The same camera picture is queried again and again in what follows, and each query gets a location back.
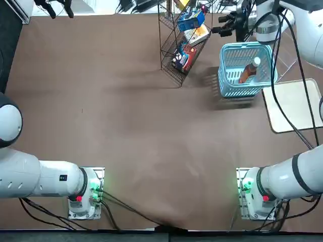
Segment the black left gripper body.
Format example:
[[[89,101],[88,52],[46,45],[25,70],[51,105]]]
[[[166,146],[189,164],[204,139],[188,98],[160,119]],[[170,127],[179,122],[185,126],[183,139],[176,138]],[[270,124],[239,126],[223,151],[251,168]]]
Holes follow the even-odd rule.
[[[60,4],[62,4],[63,6],[70,6],[72,3],[72,0],[53,0],[54,2],[58,2]],[[50,1],[46,1],[46,0],[34,0],[35,4],[38,6],[47,6],[49,5]]]

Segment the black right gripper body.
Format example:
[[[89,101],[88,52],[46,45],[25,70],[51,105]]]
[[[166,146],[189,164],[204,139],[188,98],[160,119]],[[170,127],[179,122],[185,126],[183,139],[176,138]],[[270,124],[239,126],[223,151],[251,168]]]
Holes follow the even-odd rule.
[[[253,0],[238,1],[236,5],[235,33],[237,42],[245,42],[249,37],[248,19],[255,5]]]

